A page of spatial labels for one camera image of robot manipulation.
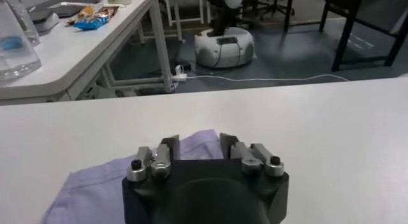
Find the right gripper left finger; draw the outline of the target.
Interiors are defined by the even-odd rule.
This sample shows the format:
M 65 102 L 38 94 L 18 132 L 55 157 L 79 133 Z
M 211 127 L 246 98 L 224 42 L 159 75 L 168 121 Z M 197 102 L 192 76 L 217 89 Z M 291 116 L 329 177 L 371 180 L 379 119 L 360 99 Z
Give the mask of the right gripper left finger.
M 171 165 L 180 158 L 179 136 L 163 138 L 153 152 L 147 146 L 139 147 L 131 161 L 126 178 L 130 182 L 144 182 L 148 178 L 165 180 L 171 174 Z

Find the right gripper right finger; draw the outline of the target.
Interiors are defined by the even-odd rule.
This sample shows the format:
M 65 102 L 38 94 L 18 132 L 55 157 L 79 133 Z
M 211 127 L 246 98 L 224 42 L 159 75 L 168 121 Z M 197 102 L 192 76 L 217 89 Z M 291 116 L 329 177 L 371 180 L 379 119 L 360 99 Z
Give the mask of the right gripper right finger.
M 285 173 L 280 157 L 271 153 L 261 143 L 253 143 L 247 147 L 237 136 L 226 133 L 220 133 L 219 142 L 224 158 L 240 160 L 242 172 L 245 174 L 263 171 L 269 177 L 281 177 Z

